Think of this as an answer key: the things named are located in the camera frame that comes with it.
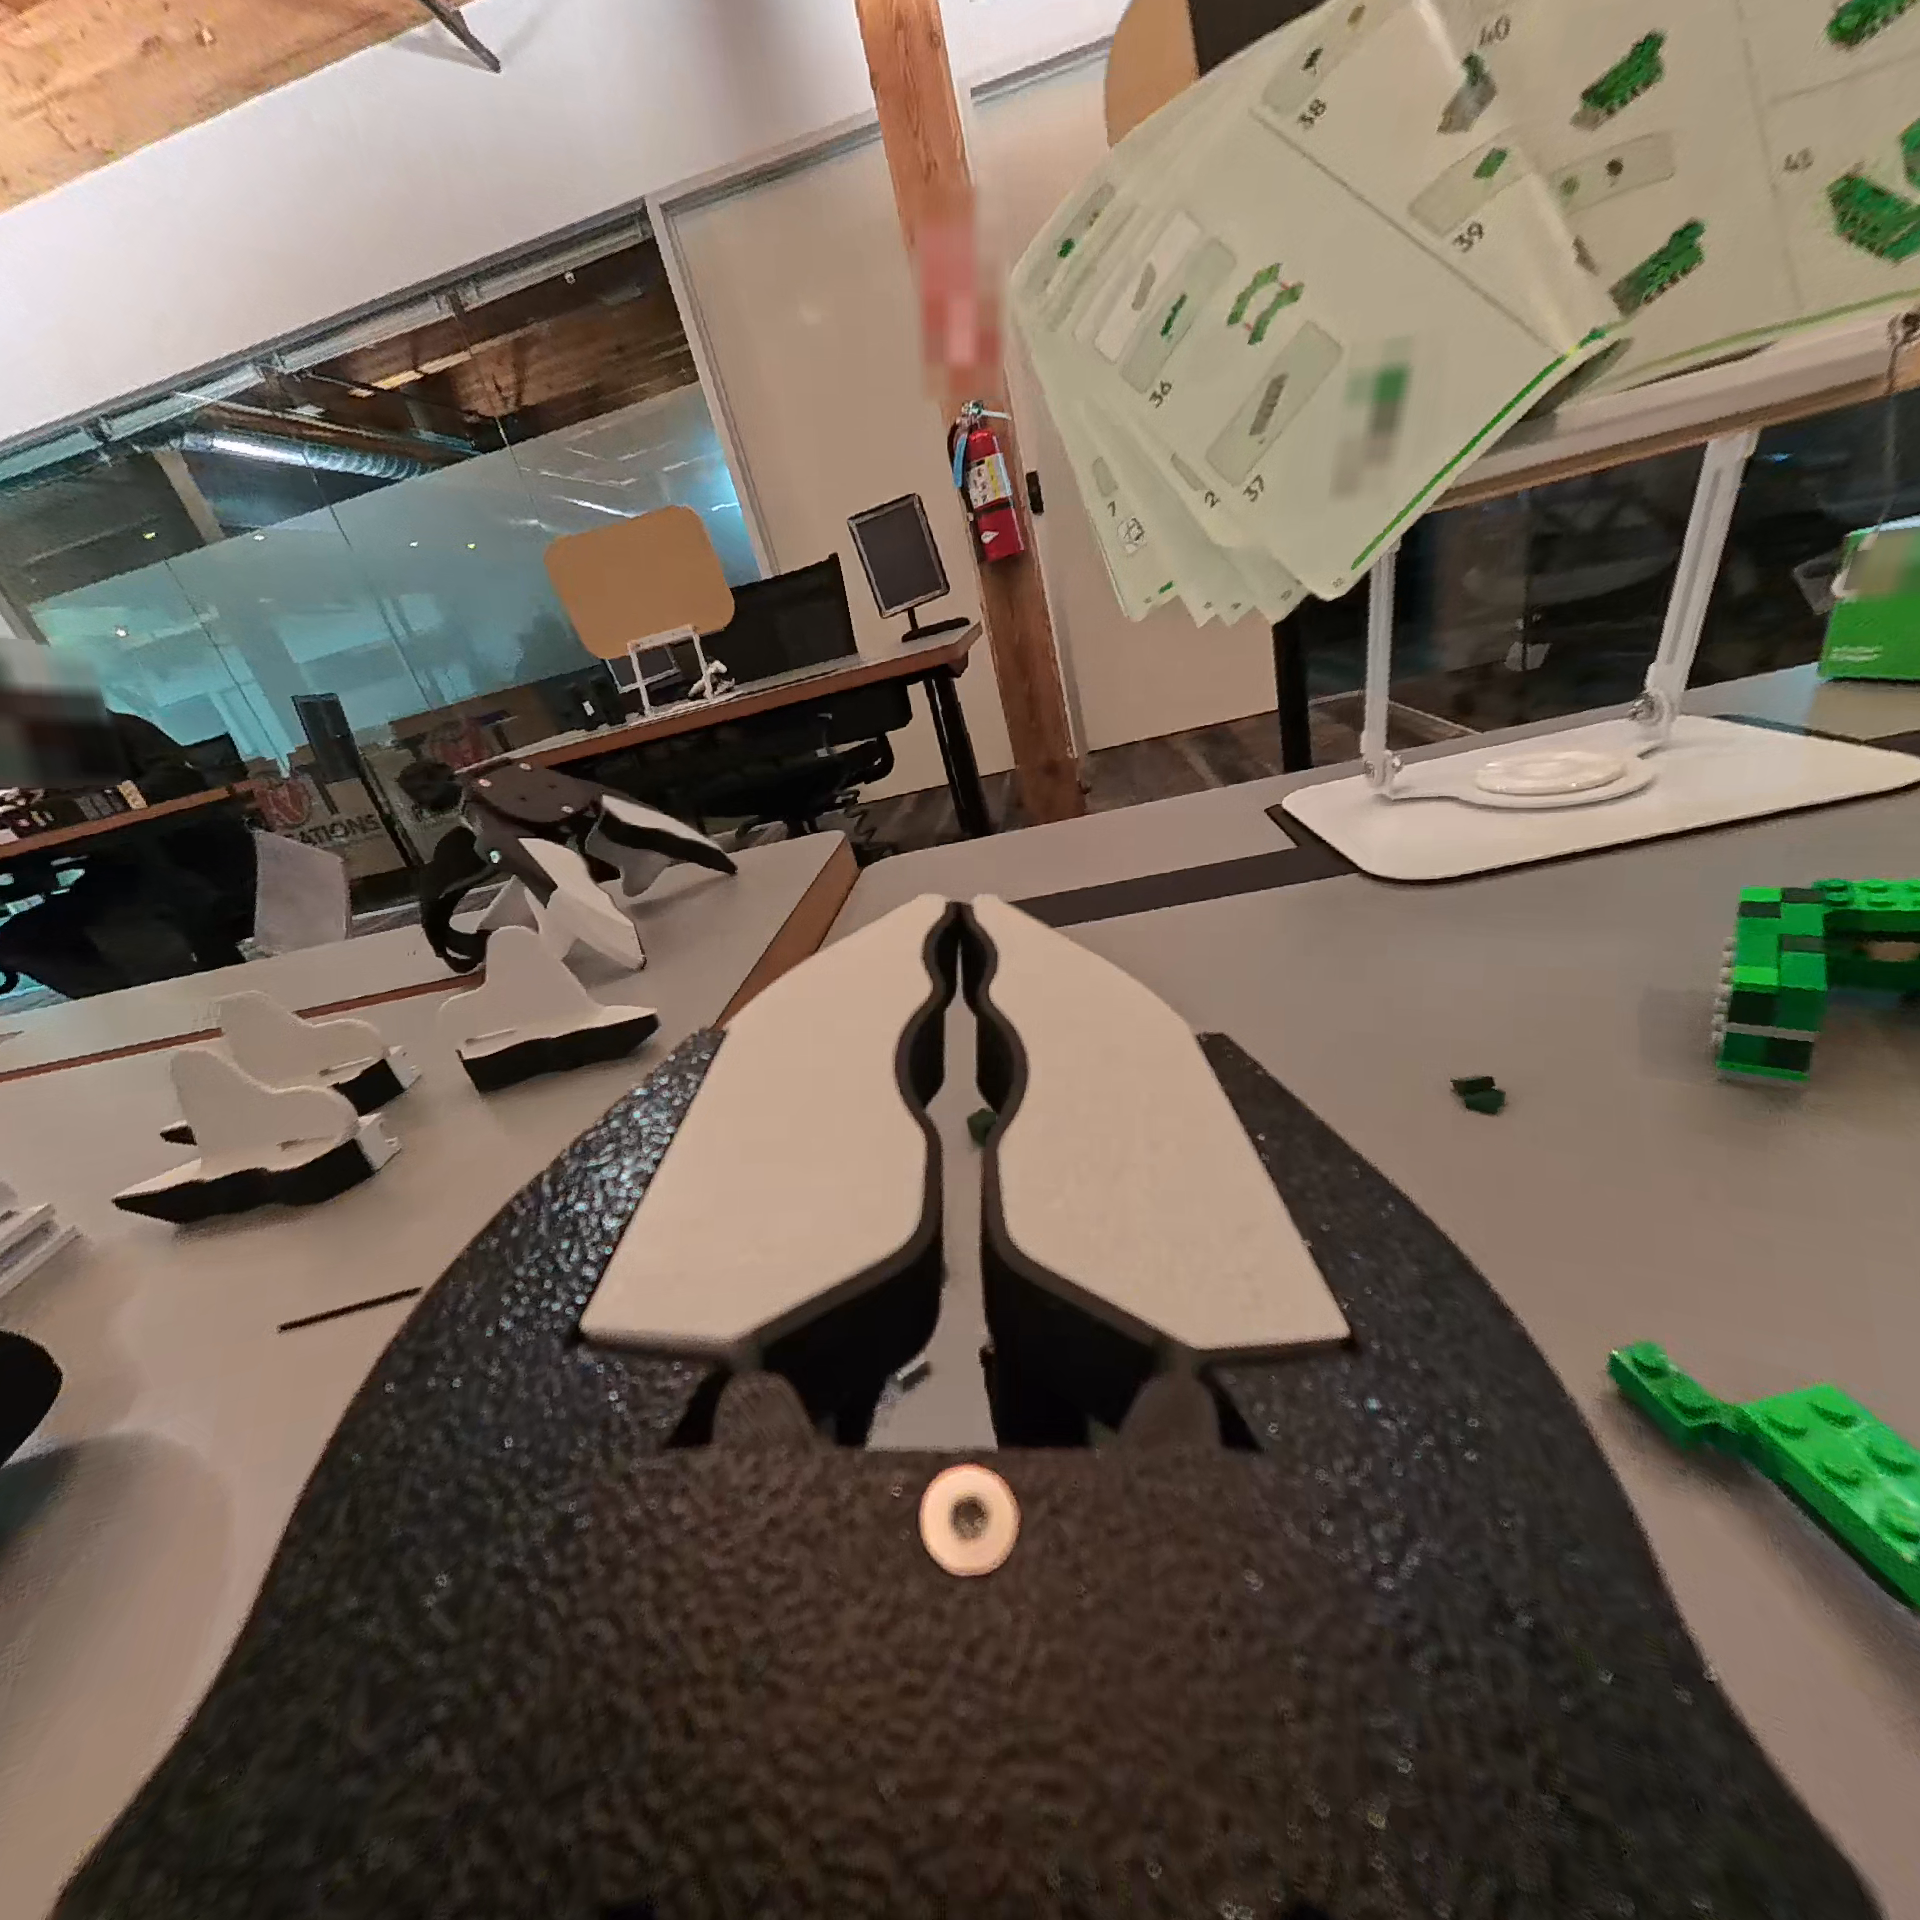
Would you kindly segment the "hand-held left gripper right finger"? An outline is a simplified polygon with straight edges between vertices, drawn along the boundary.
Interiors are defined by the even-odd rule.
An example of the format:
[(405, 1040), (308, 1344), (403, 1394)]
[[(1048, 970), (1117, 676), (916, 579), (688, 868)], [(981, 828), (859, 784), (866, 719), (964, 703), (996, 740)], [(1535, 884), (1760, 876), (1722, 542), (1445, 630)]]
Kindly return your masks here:
[(1000, 1442), (1122, 1430), (1154, 1377), (1330, 1353), (1330, 1282), (1189, 1022), (995, 896), (966, 906), (986, 1374)]

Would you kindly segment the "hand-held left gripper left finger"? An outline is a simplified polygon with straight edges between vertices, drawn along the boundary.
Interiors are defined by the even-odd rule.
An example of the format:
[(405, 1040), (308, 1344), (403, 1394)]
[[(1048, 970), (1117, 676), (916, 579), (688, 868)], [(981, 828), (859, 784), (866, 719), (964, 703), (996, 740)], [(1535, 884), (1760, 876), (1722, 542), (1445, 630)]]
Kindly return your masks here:
[(834, 1441), (868, 1439), (942, 1308), (944, 1152), (927, 1104), (962, 921), (958, 903), (916, 896), (728, 1022), (583, 1340), (775, 1374)]

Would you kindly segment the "green brick model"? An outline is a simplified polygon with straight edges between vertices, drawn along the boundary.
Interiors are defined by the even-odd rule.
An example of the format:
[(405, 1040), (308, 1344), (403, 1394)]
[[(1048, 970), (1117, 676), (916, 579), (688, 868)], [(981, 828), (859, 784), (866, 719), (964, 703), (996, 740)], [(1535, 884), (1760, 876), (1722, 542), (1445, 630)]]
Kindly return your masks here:
[(1718, 1075), (1807, 1082), (1832, 998), (1918, 1001), (1918, 880), (1827, 879), (1739, 895), (1711, 1016)]

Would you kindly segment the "green brick plate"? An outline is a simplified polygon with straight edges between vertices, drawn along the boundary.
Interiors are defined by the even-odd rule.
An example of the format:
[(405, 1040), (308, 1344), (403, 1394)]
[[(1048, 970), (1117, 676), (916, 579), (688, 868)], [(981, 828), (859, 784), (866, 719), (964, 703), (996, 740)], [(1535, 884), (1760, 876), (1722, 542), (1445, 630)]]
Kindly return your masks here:
[(1714, 1450), (1794, 1500), (1812, 1522), (1918, 1610), (1918, 1452), (1836, 1383), (1727, 1402), (1655, 1343), (1607, 1358), (1621, 1398), (1679, 1450)]

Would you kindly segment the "grey desk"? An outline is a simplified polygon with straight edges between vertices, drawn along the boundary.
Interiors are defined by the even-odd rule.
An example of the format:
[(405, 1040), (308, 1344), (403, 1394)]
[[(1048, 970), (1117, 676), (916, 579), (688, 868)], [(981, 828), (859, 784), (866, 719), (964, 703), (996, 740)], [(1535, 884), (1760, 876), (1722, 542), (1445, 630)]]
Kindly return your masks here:
[(1915, 1615), (1605, 1374), (1915, 1436), (1915, 1010), (1704, 1043), (1742, 883), (1908, 873), (1915, 791), (1074, 934), (1357, 1347), (1227, 1370), (1253, 1450), (995, 1457), (981, 1580), (936, 1457), (675, 1450), (696, 1372), (563, 1323), (708, 1043), (451, 1215), (133, 1220), (18, 1310), (5, 1916), (1915, 1916)]

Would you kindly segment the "wooden desk black legs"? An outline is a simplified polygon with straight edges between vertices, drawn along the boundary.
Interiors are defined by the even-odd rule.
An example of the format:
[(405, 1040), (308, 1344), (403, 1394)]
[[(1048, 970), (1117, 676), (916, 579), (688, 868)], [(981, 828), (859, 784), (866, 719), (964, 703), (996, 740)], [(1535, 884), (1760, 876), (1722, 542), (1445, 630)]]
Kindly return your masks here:
[(964, 836), (995, 830), (981, 772), (976, 767), (970, 723), (958, 695), (958, 680), (982, 638), (981, 620), (946, 631), (919, 631), (886, 657), (851, 657), (840, 664), (802, 667), (763, 680), (715, 703), (658, 708), (639, 720), (595, 732), (544, 738), (517, 752), (478, 762), (463, 777), (478, 777), (506, 763), (567, 767), (618, 752), (636, 752), (660, 740), (703, 735), (715, 728), (741, 724), (760, 714), (782, 714), (802, 705), (845, 699), (871, 686), (919, 686), (927, 697), (927, 716), (940, 745), (954, 814)]

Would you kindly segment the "grey table with wooden edge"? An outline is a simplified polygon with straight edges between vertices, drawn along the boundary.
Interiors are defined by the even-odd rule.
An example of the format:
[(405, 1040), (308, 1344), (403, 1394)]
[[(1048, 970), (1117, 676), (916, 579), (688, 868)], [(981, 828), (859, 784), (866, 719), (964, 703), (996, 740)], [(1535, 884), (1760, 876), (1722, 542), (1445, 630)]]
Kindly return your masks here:
[[(840, 832), (748, 849), (735, 876), (676, 867), (636, 903), (646, 967), (620, 974), (589, 956), (573, 970), (602, 1001), (650, 1004), (694, 1022), (732, 1018), (782, 972), (810, 959), (845, 906), (858, 862)], [(212, 1009), (266, 993), (303, 1018), (456, 993), (463, 980), (430, 952), (419, 926), (290, 952), (243, 967), (168, 978), (29, 1016), (5, 1016), (2, 1075), (18, 1082), (219, 1035)]]

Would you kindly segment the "white black wedge part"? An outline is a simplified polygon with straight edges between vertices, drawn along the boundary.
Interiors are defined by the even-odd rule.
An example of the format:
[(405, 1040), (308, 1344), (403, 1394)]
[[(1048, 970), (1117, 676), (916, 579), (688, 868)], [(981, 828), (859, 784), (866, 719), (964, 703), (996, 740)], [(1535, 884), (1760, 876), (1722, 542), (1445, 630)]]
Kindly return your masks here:
[(197, 1225), (254, 1209), (303, 1209), (373, 1180), (399, 1140), (331, 1088), (271, 1088), (218, 1048), (172, 1062), (197, 1158), (111, 1198), (118, 1211)]
[(359, 1115), (389, 1110), (420, 1070), (405, 1048), (381, 1039), (363, 1018), (296, 1016), (266, 993), (212, 1001), (222, 1043), (236, 1063), (267, 1088), (327, 1088)]
[(654, 1009), (589, 998), (530, 928), (493, 931), (480, 983), (438, 1009), (438, 1039), (482, 1095), (624, 1062), (658, 1024)]

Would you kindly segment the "black tape strip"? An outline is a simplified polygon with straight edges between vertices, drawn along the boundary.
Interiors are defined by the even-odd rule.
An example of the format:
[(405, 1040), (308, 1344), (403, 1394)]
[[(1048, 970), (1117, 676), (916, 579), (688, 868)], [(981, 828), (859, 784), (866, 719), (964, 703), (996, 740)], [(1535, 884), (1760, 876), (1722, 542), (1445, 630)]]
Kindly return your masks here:
[(1271, 895), (1357, 872), (1323, 836), (1294, 822), (1283, 806), (1268, 807), (1264, 816), (1277, 843), (1258, 855), (1074, 887), (1052, 896), (1031, 896), (1015, 906), (1048, 928), (1079, 928), (1220, 899)]

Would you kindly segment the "black office chair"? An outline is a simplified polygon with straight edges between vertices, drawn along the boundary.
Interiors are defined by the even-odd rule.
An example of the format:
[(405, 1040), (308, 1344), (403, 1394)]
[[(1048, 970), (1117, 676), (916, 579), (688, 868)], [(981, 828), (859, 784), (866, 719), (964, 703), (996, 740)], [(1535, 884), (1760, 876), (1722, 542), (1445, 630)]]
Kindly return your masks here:
[(879, 724), (840, 723), (830, 708), (782, 708), (715, 728), (712, 760), (694, 809), (702, 823), (815, 832), (863, 784), (894, 772)]

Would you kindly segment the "black and white gripper device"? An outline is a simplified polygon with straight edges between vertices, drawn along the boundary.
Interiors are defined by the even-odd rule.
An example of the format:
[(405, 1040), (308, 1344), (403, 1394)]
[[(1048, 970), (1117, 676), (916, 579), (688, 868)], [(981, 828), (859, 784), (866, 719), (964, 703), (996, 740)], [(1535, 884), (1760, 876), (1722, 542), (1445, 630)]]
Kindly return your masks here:
[(456, 976), (486, 960), (493, 926), (456, 928), (455, 914), (486, 880), (512, 880), (535, 934), (557, 959), (579, 946), (621, 970), (644, 967), (634, 906), (672, 868), (735, 876), (732, 854), (613, 786), (508, 760), (451, 775), (456, 823), (420, 876), (420, 928)]

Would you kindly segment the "wide black monitor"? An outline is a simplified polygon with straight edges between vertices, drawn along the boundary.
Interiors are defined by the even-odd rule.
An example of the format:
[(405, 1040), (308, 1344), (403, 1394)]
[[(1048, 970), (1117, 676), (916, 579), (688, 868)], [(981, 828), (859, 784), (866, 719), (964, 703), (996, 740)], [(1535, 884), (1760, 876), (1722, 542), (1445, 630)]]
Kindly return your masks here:
[(853, 659), (858, 634), (838, 554), (734, 587), (732, 623), (703, 638), (703, 652), (741, 686)]

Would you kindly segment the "white book stand tan board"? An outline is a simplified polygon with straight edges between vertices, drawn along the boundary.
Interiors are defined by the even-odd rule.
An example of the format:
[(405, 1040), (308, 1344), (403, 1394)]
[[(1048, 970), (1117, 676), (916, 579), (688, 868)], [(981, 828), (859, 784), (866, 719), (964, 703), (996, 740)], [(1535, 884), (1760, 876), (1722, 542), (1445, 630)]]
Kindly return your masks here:
[(728, 695), (728, 670), (708, 657), (706, 640), (732, 624), (735, 600), (694, 510), (664, 507), (563, 536), (544, 550), (544, 569), (624, 706), (652, 719)]
[(1756, 732), (1733, 719), (1683, 716), (1688, 673), (1744, 464), (1767, 425), (1915, 390), (1915, 179), (1891, 163), (1839, 158), (1839, 136), (1866, 131), (1866, 110), (1839, 108), (1868, 87), (1893, 106), (1888, 74), (1915, 83), (1915, 4), (1439, 4), (1466, 43), (1486, 35), (1499, 83), (1519, 87), (1519, 145), (1549, 176), (1599, 186), (1599, 136), (1549, 132), (1547, 110), (1587, 112), (1570, 80), (1572, 56), (1599, 36), (1628, 43), (1663, 32), (1663, 74), (1686, 108), (1642, 103), (1605, 115), (1631, 138), (1671, 138), (1678, 168), (1716, 139), (1794, 112), (1804, 136), (1776, 132), (1764, 160), (1767, 240), (1760, 216), (1735, 216), (1735, 242), (1695, 240), (1704, 265), (1679, 284), (1735, 287), (1742, 315), (1698, 345), (1643, 352), (1650, 322), (1622, 322), (1624, 350), (1592, 383), (1559, 377), (1526, 400), (1532, 423), (1511, 423), (1471, 452), (1435, 496), (1439, 510), (1628, 466), (1656, 452), (1703, 448), (1694, 505), (1678, 554), (1662, 643), (1630, 711), (1567, 732), (1462, 744), (1435, 760), (1374, 763), (1341, 779), (1286, 791), (1277, 823), (1314, 836), (1379, 880), (1462, 880), (1582, 857), (1638, 841), (1747, 825), (1773, 814), (1874, 801), (1915, 786), (1891, 750)]

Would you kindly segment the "small silver monitor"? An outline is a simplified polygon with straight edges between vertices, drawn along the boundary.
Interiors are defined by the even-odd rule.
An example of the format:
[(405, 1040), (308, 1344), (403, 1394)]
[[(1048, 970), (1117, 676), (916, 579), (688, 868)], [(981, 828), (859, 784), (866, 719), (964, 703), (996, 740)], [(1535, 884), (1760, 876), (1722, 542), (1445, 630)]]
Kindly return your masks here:
[(950, 584), (919, 494), (902, 494), (847, 516), (855, 556), (882, 618), (906, 618), (902, 643), (960, 634), (970, 620), (949, 616), (927, 626), (919, 608), (946, 600)]

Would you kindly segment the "red fire extinguisher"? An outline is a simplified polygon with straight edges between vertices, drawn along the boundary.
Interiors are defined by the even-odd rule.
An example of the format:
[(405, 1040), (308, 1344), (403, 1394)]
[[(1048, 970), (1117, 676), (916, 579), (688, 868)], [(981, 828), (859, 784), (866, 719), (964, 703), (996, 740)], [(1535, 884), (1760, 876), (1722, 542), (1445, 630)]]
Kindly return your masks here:
[(1016, 510), (1015, 468), (1006, 457), (1006, 415), (981, 400), (964, 400), (949, 428), (949, 468), (962, 502), (976, 558), (982, 566), (1019, 560), (1023, 534)]

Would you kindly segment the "white layered part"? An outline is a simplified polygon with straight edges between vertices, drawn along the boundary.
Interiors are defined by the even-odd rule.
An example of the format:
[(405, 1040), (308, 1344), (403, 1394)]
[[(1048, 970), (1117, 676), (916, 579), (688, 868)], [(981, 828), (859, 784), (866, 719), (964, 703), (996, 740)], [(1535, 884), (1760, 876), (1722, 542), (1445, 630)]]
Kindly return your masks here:
[(2, 1180), (2, 1303), (77, 1238), (79, 1231), (53, 1206), (21, 1195)]

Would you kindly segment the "dark rounded object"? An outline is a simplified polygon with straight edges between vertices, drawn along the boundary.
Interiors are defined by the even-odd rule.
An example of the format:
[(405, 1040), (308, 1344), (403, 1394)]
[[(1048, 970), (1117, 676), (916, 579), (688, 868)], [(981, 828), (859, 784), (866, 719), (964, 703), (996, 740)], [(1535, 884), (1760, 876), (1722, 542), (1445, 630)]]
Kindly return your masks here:
[(38, 1343), (11, 1331), (0, 1336), (0, 1362), (0, 1458), (10, 1465), (56, 1403), (64, 1374)]

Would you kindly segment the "green brick instruction booklet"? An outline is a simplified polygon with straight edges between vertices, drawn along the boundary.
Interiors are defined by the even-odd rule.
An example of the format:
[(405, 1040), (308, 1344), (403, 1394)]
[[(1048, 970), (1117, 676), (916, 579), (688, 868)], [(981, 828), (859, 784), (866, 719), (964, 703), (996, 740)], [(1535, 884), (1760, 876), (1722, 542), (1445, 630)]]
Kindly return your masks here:
[(1010, 313), (1127, 618), (1351, 590), (1528, 415), (1915, 298), (1915, 4), (1318, 4)]

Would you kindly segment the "green cardboard box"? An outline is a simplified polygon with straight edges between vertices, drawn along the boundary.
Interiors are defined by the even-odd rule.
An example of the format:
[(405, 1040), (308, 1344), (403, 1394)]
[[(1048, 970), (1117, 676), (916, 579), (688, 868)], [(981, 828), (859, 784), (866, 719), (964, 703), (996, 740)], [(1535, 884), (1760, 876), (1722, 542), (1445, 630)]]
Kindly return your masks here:
[(1918, 516), (1845, 537), (1818, 676), (1918, 684)]

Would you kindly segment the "wooden post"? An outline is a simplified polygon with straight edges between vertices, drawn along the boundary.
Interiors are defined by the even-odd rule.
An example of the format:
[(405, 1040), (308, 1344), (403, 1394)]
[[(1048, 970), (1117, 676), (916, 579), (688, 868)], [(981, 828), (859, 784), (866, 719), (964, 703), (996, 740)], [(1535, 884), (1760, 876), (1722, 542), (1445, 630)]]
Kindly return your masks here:
[(1031, 822), (1085, 809), (1039, 566), (1031, 552), (1023, 466), (1006, 391), (1000, 276), (979, 223), (966, 115), (934, 2), (858, 2), (879, 142), (906, 251), (919, 288), (924, 366), (944, 423), (964, 400), (1006, 415), (1006, 457), (1023, 556), (982, 566), (966, 527), (998, 706), (1015, 754), (1015, 790)]

